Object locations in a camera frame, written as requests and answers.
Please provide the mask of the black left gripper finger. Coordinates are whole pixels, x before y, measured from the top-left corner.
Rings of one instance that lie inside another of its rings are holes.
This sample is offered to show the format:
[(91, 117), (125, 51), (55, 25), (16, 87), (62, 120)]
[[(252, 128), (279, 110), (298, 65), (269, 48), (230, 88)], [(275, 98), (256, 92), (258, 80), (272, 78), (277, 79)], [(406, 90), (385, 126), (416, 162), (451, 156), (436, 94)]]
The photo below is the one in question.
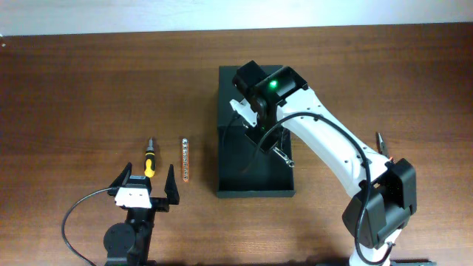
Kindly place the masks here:
[(132, 173), (132, 164), (127, 163), (125, 168), (122, 172), (118, 175), (118, 177), (110, 184), (110, 188), (117, 188), (123, 186), (124, 183), (128, 180)]
[(174, 176), (174, 166), (172, 164), (169, 166), (164, 191), (169, 205), (180, 204), (180, 195)]

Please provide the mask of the silver ring spanner wrench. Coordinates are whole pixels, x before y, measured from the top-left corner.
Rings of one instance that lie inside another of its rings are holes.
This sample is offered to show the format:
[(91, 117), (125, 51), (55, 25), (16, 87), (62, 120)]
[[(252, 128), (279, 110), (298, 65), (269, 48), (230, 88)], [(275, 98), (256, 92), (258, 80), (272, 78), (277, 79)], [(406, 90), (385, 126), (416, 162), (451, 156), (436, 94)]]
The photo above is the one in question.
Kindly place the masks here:
[(279, 157), (282, 158), (282, 160), (285, 162), (285, 164), (290, 167), (290, 168), (293, 168), (295, 166), (295, 163), (286, 155), (286, 153), (284, 153), (281, 149), (279, 149), (277, 146), (275, 146), (273, 148), (273, 151), (275, 154), (277, 154)]

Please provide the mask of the orange black handled pliers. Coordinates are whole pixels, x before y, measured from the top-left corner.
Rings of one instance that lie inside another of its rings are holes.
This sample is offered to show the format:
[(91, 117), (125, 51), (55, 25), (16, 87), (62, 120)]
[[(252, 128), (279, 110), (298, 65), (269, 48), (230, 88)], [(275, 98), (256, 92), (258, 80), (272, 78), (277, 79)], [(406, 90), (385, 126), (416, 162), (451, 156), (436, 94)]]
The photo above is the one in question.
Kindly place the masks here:
[(381, 133), (376, 132), (375, 136), (376, 136), (376, 145), (377, 145), (378, 153), (381, 154), (381, 155), (384, 155), (385, 157), (387, 157), (389, 159), (390, 162), (393, 163), (394, 158), (389, 155), (387, 145), (384, 142), (384, 139), (383, 139)]

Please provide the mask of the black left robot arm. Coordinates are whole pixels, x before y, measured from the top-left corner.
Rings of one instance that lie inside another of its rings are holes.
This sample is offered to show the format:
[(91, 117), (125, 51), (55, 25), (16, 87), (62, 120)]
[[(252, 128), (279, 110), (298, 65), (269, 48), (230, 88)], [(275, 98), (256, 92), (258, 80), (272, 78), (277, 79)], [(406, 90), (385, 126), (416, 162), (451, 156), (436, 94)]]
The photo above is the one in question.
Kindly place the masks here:
[(180, 203), (174, 177), (174, 166), (169, 166), (164, 191), (165, 197), (152, 197), (151, 180), (133, 175), (132, 164), (109, 186), (107, 194), (114, 197), (116, 206), (126, 211), (126, 219), (112, 225), (103, 237), (107, 265), (156, 265), (149, 258), (149, 250), (157, 213), (167, 213), (172, 205)]

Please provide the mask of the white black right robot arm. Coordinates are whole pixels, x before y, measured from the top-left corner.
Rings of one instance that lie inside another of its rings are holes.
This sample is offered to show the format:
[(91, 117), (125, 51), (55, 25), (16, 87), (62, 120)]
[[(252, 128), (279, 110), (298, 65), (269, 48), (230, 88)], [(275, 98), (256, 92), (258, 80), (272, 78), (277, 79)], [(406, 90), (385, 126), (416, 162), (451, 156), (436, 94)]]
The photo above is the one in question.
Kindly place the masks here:
[(342, 214), (354, 238), (349, 265), (392, 265), (395, 241), (417, 211), (417, 178), (405, 159), (393, 160), (378, 138), (371, 149), (334, 117), (307, 81), (289, 66), (272, 74), (250, 61), (233, 85), (243, 96), (231, 108), (248, 124), (256, 152), (276, 147), (286, 131), (300, 138), (335, 174), (351, 200)]

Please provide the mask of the yellow black screwdriver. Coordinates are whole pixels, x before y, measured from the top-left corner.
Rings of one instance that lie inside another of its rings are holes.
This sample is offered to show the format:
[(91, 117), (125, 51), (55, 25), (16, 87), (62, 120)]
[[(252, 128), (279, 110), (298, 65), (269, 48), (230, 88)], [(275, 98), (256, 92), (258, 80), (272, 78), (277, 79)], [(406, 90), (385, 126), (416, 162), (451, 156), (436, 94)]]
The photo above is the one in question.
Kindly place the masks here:
[(152, 178), (155, 174), (156, 169), (156, 160), (155, 160), (155, 152), (154, 152), (154, 144), (153, 139), (150, 138), (148, 142), (148, 146), (146, 148), (145, 153), (145, 163), (144, 163), (144, 174), (148, 178)]

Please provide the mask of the black open storage box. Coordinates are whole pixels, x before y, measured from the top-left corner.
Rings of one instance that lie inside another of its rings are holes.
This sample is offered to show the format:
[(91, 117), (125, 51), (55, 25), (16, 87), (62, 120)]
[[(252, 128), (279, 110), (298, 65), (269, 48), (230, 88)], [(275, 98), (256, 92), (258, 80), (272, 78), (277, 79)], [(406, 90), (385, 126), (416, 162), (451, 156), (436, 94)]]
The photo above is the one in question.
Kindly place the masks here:
[(217, 101), (218, 188), (219, 198), (293, 197), (293, 168), (274, 151), (252, 154), (256, 145), (245, 136), (243, 119), (232, 120), (230, 101), (243, 96), (232, 84), (237, 66), (219, 67)]

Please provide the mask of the orange socket bit rail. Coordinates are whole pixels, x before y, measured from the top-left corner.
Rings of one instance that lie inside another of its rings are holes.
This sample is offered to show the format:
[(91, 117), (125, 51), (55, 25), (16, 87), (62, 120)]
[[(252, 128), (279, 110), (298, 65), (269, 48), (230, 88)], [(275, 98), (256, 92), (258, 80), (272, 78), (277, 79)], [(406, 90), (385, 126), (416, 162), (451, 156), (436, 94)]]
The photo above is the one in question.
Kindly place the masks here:
[(189, 181), (189, 170), (188, 170), (188, 139), (183, 138), (181, 142), (182, 148), (182, 173), (183, 173), (183, 181)]

